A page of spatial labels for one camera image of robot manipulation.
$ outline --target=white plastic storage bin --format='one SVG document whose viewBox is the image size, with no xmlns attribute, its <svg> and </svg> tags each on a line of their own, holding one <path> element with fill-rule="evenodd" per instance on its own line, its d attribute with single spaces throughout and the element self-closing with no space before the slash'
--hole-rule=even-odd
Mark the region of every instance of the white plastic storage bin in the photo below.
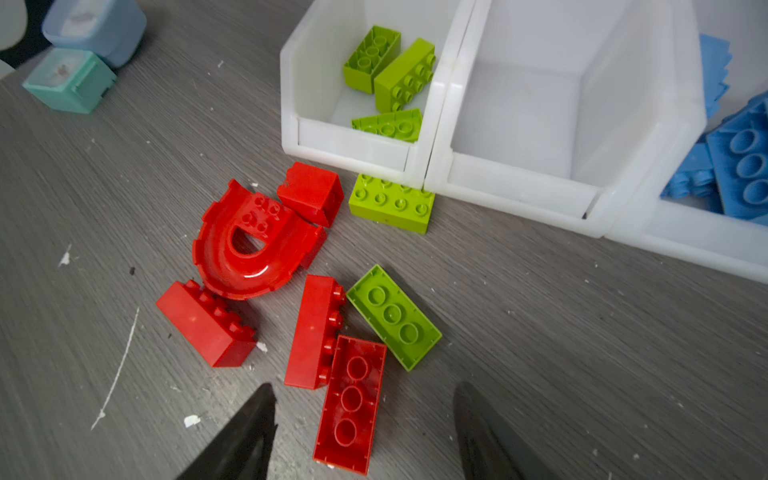
<svg viewBox="0 0 768 480">
<path fill-rule="evenodd" d="M 730 41 L 733 60 L 725 82 L 730 90 L 711 119 L 744 107 L 768 90 L 768 3 L 765 0 L 696 0 L 702 33 Z M 651 169 L 619 216 L 608 238 L 654 252 L 768 283 L 768 227 L 713 214 L 688 204 L 661 200 L 660 192 L 680 165 L 676 154 Z"/>
<path fill-rule="evenodd" d="M 283 149 L 287 154 L 421 188 L 459 46 L 475 0 L 315 0 L 280 52 Z M 343 65 L 374 25 L 435 45 L 432 82 L 419 108 L 418 141 L 353 130 L 353 118 L 377 115 L 373 95 L 346 86 Z"/>
<path fill-rule="evenodd" d="M 705 123 L 690 0 L 478 0 L 424 188 L 599 237 Z"/>
</svg>

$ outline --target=red curved track piece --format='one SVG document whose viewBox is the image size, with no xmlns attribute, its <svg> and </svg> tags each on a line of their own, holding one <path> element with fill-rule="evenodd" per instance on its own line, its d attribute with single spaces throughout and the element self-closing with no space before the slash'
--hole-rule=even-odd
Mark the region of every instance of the red curved track piece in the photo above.
<svg viewBox="0 0 768 480">
<path fill-rule="evenodd" d="M 309 268 L 326 239 L 296 213 L 262 194 L 252 194 L 235 180 L 203 215 L 200 235 L 192 243 L 192 262 L 205 286 L 232 300 L 245 300 L 279 289 L 299 265 Z M 256 253 L 238 252 L 237 229 L 263 241 Z"/>
</svg>

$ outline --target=lego duplo brick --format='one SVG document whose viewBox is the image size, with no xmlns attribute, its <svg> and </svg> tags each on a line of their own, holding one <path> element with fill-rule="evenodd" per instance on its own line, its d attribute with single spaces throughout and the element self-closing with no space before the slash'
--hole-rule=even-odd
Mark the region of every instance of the lego duplo brick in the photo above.
<svg viewBox="0 0 768 480">
<path fill-rule="evenodd" d="M 435 194 L 359 175 L 349 197 L 349 210 L 357 217 L 423 235 L 434 203 Z"/>
<path fill-rule="evenodd" d="M 707 135 L 717 189 L 729 217 L 768 214 L 768 94 L 759 95 Z"/>
<path fill-rule="evenodd" d="M 344 201 L 338 174 L 301 162 L 288 169 L 277 196 L 304 220 L 328 228 Z"/>
<path fill-rule="evenodd" d="M 435 66 L 435 46 L 417 38 L 408 50 L 396 58 L 373 80 L 376 110 L 381 113 L 400 111 L 430 81 Z"/>
<path fill-rule="evenodd" d="M 263 242 L 263 247 L 253 251 L 248 236 Z M 192 243 L 192 263 L 206 288 L 232 300 L 246 300 L 279 289 L 299 266 L 308 269 L 325 239 L 324 228 L 231 180 L 229 190 L 203 215 L 203 226 Z"/>
<path fill-rule="evenodd" d="M 333 278 L 306 276 L 286 370 L 287 386 L 314 390 L 328 384 L 336 334 L 344 321 L 339 308 L 344 303 L 344 289 Z"/>
<path fill-rule="evenodd" d="M 442 338 L 442 333 L 379 265 L 346 295 L 409 372 Z"/>
<path fill-rule="evenodd" d="M 320 417 L 316 462 L 368 475 L 386 346 L 339 335 Z"/>
<path fill-rule="evenodd" d="M 256 331 L 194 280 L 174 283 L 157 308 L 212 367 L 241 366 L 256 345 Z"/>
<path fill-rule="evenodd" d="M 344 81 L 356 90 L 373 93 L 373 79 L 400 53 L 400 32 L 374 25 L 344 64 Z"/>
<path fill-rule="evenodd" d="M 352 120 L 352 128 L 413 143 L 419 139 L 419 132 L 422 130 L 422 112 L 414 108 L 356 118 Z"/>
</svg>

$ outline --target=red duplo brick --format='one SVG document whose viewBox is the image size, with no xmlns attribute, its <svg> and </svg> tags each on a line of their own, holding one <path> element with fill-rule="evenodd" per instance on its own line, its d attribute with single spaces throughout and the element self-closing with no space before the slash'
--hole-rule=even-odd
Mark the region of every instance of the red duplo brick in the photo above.
<svg viewBox="0 0 768 480">
<path fill-rule="evenodd" d="M 339 335 L 315 442 L 316 462 L 368 475 L 386 345 Z"/>
<path fill-rule="evenodd" d="M 157 308 L 212 367 L 241 366 L 256 345 L 256 331 L 194 280 L 174 283 Z"/>
<path fill-rule="evenodd" d="M 336 334 L 344 321 L 339 308 L 345 302 L 344 289 L 333 278 L 306 276 L 286 385 L 314 390 L 328 384 Z"/>
<path fill-rule="evenodd" d="M 288 169 L 277 196 L 304 220 L 328 228 L 344 201 L 339 175 L 301 162 Z"/>
<path fill-rule="evenodd" d="M 255 253 L 240 251 L 233 242 L 238 230 L 264 246 Z M 310 268 L 325 239 L 324 228 L 231 180 L 221 200 L 203 215 L 203 226 L 192 242 L 192 263 L 207 289 L 246 300 L 281 288 L 299 266 Z"/>
</svg>

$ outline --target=gray wood-grain table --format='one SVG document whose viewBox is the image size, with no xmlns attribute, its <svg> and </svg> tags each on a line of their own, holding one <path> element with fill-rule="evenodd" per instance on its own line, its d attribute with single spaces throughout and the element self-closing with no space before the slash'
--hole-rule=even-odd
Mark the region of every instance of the gray wood-grain table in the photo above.
<svg viewBox="0 0 768 480">
<path fill-rule="evenodd" d="M 0 83 L 0 477 L 173 478 L 272 382 L 270 477 L 357 478 L 312 460 L 325 392 L 282 384 L 306 272 L 240 308 L 268 352 L 239 369 L 211 369 L 154 305 L 198 278 L 227 181 L 274 197 L 294 162 L 278 56 L 308 4 L 142 2 L 144 43 L 90 115 L 22 89 L 38 60 Z M 310 272 L 349 288 L 375 263 L 444 337 L 411 373 L 387 359 L 370 478 L 461 478 L 468 380 L 563 479 L 765 479 L 764 285 L 444 197 L 425 236 L 344 206 Z"/>
</svg>

